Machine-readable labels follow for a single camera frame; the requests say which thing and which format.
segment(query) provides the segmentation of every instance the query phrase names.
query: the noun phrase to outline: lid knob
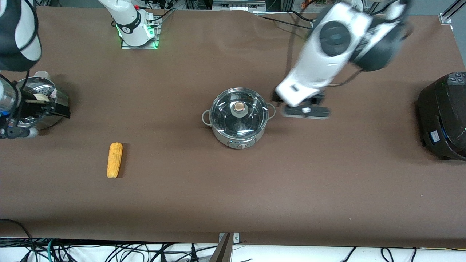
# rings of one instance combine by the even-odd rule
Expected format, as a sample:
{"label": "lid knob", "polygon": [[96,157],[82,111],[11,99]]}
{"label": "lid knob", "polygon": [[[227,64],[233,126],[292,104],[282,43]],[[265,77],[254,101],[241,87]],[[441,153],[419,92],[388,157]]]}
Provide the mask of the lid knob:
{"label": "lid knob", "polygon": [[245,109],[246,107],[244,106],[244,103],[243,102],[236,102],[234,105],[233,105],[233,109],[236,111],[236,112],[241,112]]}

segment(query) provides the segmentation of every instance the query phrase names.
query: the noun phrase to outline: gray floor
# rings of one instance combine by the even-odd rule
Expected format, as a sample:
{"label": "gray floor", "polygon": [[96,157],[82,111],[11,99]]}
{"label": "gray floor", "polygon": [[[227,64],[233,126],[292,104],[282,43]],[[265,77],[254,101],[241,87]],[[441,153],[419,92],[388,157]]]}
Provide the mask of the gray floor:
{"label": "gray floor", "polygon": [[[412,15],[438,15],[445,11],[454,0],[412,0],[410,10]],[[97,0],[59,0],[64,7],[103,7]],[[53,5],[58,5],[57,0],[52,0]],[[453,18],[453,33],[459,47],[463,61],[466,64],[466,7],[461,9]]]}

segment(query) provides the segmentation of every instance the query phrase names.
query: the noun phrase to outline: brown table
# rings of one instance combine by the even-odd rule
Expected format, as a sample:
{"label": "brown table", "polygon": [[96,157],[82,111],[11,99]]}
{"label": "brown table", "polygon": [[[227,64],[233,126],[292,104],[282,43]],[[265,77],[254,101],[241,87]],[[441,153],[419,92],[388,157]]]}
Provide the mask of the brown table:
{"label": "brown table", "polygon": [[[259,143],[236,151],[200,115],[231,87],[268,98],[291,27],[242,11],[176,11],[159,49],[139,51],[119,48],[105,9],[38,14],[33,69],[69,93],[72,118],[1,142],[0,217],[33,236],[215,242],[232,231],[248,243],[464,246],[466,165],[422,148],[413,107],[426,85],[465,69],[436,16],[410,18],[414,33],[390,66],[329,88],[330,119],[276,116]],[[108,179],[116,141],[124,165]],[[0,224],[0,235],[21,232]]]}

